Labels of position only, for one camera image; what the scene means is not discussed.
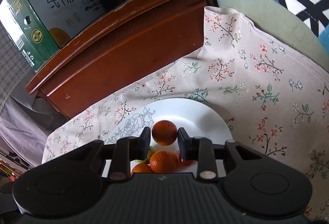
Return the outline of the brown wooden nightstand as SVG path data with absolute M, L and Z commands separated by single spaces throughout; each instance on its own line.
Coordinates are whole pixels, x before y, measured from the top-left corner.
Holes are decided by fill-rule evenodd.
M 128 0 L 58 51 L 26 85 L 67 118 L 202 46 L 216 0 Z

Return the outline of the floral tablecloth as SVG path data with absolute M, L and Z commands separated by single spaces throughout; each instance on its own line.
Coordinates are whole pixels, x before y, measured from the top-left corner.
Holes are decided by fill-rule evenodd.
M 155 122 L 163 99 L 214 109 L 233 138 L 301 171 L 305 215 L 328 220 L 328 73 L 234 9 L 204 9 L 201 49 L 88 107 L 47 139 L 48 162 L 92 140 L 113 143 Z

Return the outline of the small orange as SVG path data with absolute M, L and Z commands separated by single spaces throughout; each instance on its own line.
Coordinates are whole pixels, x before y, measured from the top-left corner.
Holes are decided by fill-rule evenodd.
M 131 176 L 133 176 L 135 173 L 153 173 L 153 171 L 148 164 L 140 163 L 132 168 Z

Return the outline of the white floral plate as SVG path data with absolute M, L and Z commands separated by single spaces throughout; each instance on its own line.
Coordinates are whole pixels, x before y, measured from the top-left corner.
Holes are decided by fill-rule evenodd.
M 124 137 L 138 137 L 145 127 L 152 128 L 162 120 L 183 127 L 191 138 L 205 137 L 214 144 L 223 145 L 232 138 L 225 121 L 212 108 L 198 101 L 172 98 L 135 110 L 111 132 L 106 144 L 115 144 Z

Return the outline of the green jujube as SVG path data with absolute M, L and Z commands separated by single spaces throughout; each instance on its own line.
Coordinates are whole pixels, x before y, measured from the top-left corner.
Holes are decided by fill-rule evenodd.
M 138 164 L 149 164 L 149 161 L 152 157 L 152 155 L 156 152 L 157 150 L 154 147 L 149 146 L 147 157 L 144 160 L 135 160 L 136 163 Z

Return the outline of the checkered purple bedsheet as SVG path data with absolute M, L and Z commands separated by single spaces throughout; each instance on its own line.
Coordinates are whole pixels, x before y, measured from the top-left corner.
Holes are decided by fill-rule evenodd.
M 44 97 L 24 89 L 34 74 L 1 26 L 1 140 L 36 167 L 42 162 L 48 136 L 67 118 Z

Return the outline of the green milk carton box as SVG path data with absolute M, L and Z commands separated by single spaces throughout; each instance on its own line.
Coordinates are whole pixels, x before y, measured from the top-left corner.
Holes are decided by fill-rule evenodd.
M 34 71 L 104 12 L 99 0 L 1 1 L 1 23 Z

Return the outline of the large front orange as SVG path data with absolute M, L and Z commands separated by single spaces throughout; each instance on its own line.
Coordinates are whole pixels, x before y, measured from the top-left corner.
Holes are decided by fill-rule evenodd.
M 177 127 L 168 120 L 161 120 L 152 127 L 152 138 L 161 146 L 169 146 L 177 139 Z

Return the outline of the green sofa cushion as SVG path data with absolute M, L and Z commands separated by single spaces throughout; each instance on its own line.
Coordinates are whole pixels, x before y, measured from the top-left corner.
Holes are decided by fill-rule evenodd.
M 218 6 L 233 8 L 251 19 L 257 28 L 303 53 L 328 71 L 328 55 L 313 32 L 274 0 L 217 0 Z

